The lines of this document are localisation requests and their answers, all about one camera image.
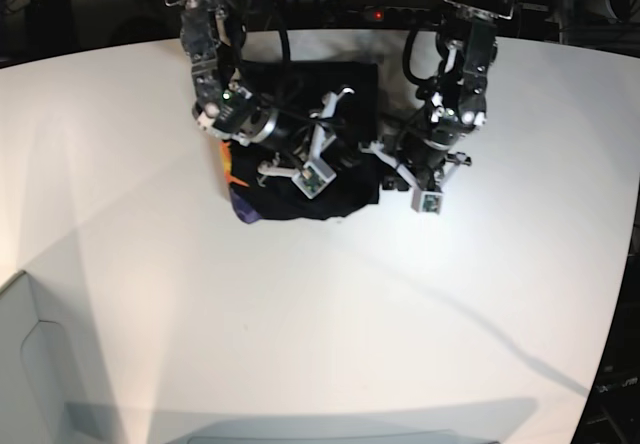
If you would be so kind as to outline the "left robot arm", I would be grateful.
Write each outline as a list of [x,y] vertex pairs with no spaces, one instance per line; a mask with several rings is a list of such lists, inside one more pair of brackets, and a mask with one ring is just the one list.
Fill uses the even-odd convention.
[[382,186],[409,190],[418,213],[440,213],[446,183],[471,157],[456,144],[484,127],[488,73],[494,63],[500,20],[514,14],[515,0],[443,0],[431,11],[440,62],[429,78],[411,70],[412,51],[425,22],[410,29],[402,52],[402,71],[421,101],[414,111],[383,112],[379,137],[364,146],[389,168]]

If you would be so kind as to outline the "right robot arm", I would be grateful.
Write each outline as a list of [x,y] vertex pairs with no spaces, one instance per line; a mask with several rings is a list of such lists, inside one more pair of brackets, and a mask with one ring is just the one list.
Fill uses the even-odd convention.
[[[318,109],[294,105],[305,84],[292,71],[290,40],[276,0],[165,2],[181,9],[180,41],[191,63],[198,127],[218,139],[271,152],[257,167],[260,183],[287,179],[308,199],[317,198],[337,177],[323,155],[338,139],[339,102],[354,95],[354,88],[328,91]],[[280,76],[269,91],[258,88],[258,66],[242,55],[254,11],[274,18],[281,45]]]

